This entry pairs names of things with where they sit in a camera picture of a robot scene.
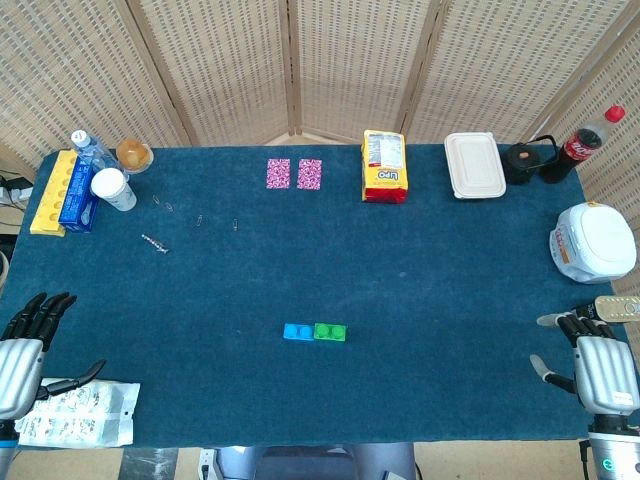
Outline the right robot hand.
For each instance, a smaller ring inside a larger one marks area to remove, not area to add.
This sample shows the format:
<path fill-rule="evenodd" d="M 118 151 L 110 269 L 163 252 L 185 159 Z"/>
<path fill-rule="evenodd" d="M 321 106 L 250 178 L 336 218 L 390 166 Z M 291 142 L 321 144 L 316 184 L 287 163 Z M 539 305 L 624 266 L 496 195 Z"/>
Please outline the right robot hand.
<path fill-rule="evenodd" d="M 532 354 L 531 365 L 543 382 L 577 396 L 593 415 L 628 417 L 639 409 L 639 386 L 631 350 L 615 337 L 609 324 L 573 312 L 543 315 L 536 323 L 560 329 L 571 345 L 574 361 L 574 376 L 568 378 Z"/>

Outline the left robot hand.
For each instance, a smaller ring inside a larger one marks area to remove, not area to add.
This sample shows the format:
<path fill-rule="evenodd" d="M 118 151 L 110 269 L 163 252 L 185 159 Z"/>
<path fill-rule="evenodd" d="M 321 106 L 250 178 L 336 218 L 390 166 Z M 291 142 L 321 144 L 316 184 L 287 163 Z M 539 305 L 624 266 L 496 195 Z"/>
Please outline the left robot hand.
<path fill-rule="evenodd" d="M 95 362 L 86 373 L 49 385 L 42 383 L 44 360 L 64 313 L 76 301 L 68 292 L 31 298 L 1 333 L 1 419 L 26 416 L 37 401 L 78 389 L 96 378 L 106 362 Z"/>

